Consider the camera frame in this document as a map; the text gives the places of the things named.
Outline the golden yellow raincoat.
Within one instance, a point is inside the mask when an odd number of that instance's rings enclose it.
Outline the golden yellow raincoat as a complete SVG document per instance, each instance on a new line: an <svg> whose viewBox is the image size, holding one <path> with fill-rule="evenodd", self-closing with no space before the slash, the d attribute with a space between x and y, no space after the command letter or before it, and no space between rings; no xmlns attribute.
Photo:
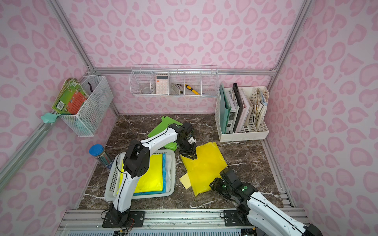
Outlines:
<svg viewBox="0 0 378 236"><path fill-rule="evenodd" d="M209 142L196 148L197 159L182 157L191 181L194 195L210 191L210 183L220 177L220 171L227 167L215 142Z"/></svg>

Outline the green raincoat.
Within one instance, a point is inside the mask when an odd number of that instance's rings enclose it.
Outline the green raincoat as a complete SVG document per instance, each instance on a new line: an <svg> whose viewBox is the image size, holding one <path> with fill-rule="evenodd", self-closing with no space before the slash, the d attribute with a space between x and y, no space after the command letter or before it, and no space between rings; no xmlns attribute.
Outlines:
<svg viewBox="0 0 378 236"><path fill-rule="evenodd" d="M181 122L174 120L171 117L168 116L163 116L161 117L161 122L157 127L155 127L149 134L148 138L154 137L163 131L166 131L169 125L171 124L177 124L177 125L183 125ZM164 146L165 149L170 149L172 151L175 151L177 149L177 144L176 143L169 143Z"/></svg>

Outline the white raincoat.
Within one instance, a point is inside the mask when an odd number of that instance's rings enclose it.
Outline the white raincoat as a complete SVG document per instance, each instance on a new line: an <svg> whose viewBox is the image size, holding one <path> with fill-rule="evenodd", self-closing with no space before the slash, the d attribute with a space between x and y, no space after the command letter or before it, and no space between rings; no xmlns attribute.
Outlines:
<svg viewBox="0 0 378 236"><path fill-rule="evenodd" d="M165 186L166 192L171 189L171 170L172 170L172 155L165 154Z"/></svg>

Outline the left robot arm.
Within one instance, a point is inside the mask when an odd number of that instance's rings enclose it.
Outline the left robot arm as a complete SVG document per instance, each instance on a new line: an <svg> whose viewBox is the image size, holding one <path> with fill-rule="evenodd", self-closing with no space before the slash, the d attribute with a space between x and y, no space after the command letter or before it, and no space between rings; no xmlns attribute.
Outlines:
<svg viewBox="0 0 378 236"><path fill-rule="evenodd" d="M146 140L133 140L128 150L120 154L124 164L120 171L123 174L122 184L105 216L106 220L112 220L120 226L128 222L132 196L139 179L150 167L151 155L170 143L176 143L183 157L197 159L194 127L188 122L182 125L170 124L164 131Z"/></svg>

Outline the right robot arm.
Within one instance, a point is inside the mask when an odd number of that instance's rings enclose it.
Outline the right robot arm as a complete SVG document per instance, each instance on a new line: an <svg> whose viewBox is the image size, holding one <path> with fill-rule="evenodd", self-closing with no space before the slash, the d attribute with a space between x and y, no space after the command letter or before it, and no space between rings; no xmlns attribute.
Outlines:
<svg viewBox="0 0 378 236"><path fill-rule="evenodd" d="M231 167L220 172L220 177L210 183L210 188L228 200L238 204L233 216L241 225L252 225L269 236L321 236L321 230L308 226L280 210L253 185L239 180Z"/></svg>

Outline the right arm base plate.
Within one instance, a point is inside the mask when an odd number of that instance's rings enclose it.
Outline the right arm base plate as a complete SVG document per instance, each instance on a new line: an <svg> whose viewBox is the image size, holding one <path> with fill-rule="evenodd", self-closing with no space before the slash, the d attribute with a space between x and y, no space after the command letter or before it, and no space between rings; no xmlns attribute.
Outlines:
<svg viewBox="0 0 378 236"><path fill-rule="evenodd" d="M238 210L223 210L220 213L220 218L224 220L226 227L252 226L246 216L243 216Z"/></svg>

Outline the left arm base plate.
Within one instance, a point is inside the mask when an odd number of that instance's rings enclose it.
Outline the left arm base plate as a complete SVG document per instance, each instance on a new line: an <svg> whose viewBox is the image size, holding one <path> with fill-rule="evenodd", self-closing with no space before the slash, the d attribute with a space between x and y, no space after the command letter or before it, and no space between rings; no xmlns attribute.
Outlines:
<svg viewBox="0 0 378 236"><path fill-rule="evenodd" d="M142 228L145 211L107 212L102 228Z"/></svg>

